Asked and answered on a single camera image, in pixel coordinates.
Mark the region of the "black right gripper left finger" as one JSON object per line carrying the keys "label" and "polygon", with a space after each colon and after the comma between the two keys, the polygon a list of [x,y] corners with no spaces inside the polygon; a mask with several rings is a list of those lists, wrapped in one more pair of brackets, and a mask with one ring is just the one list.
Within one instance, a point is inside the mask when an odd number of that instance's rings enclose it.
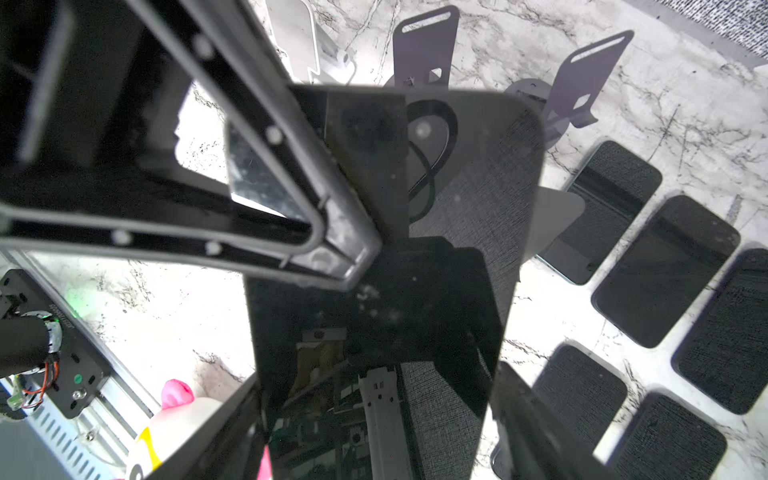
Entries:
{"label": "black right gripper left finger", "polygon": [[5,1],[1,241],[344,291],[382,240],[245,1]]}

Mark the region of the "black front phone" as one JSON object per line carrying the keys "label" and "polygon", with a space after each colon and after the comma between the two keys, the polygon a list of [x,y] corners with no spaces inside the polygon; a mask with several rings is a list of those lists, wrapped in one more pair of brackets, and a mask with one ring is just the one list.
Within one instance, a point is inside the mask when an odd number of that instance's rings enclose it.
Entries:
{"label": "black front phone", "polygon": [[620,479],[708,479],[727,449],[714,426],[658,392],[650,393],[611,454]]}

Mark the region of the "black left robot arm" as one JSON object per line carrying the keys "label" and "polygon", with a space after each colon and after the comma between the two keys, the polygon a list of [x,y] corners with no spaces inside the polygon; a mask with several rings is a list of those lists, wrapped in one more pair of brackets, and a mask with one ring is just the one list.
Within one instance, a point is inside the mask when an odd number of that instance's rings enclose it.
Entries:
{"label": "black left robot arm", "polygon": [[1,377],[40,369],[62,345],[59,320],[53,316],[7,315],[1,319]]}

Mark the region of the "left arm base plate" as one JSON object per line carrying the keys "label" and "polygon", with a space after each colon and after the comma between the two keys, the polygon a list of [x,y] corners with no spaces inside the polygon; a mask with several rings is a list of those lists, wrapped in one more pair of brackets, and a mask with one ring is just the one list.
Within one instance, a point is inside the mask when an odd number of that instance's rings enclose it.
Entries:
{"label": "left arm base plate", "polygon": [[16,381],[21,409],[49,402],[75,419],[112,373],[73,317],[27,271],[1,277],[1,377]]}

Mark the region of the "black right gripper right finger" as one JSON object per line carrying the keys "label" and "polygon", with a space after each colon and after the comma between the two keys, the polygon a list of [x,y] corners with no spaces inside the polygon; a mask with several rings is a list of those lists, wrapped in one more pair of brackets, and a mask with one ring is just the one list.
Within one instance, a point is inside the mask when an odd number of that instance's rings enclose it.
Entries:
{"label": "black right gripper right finger", "polygon": [[490,397],[499,443],[493,461],[502,479],[614,479],[507,363],[498,365]]}

